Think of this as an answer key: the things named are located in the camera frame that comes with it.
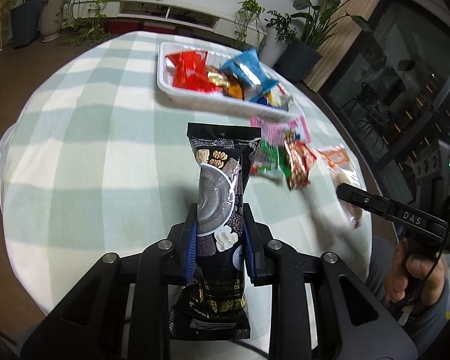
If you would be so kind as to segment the dark sleeved forearm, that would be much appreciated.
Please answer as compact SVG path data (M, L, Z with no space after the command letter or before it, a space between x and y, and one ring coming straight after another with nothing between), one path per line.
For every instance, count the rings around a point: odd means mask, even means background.
M368 289L385 307L393 303L385 299L383 282L391 270L395 248L396 246L385 239L379 237L373 239L369 274L365 281ZM445 278L445 288L437 303L433 306L423 306L419 295L418 302L410 312L403 329L415 343L419 354L422 354L433 343L446 325L448 297L449 283Z

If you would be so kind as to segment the person's right hand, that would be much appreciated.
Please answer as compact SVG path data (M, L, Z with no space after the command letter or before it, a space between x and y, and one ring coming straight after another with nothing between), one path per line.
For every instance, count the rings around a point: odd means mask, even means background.
M424 281L420 300L423 306L433 306L443 293L446 284L446 269L440 259L434 261L409 254L401 242L394 250L392 267L384 279L385 299L397 303L406 295L406 289L412 279Z

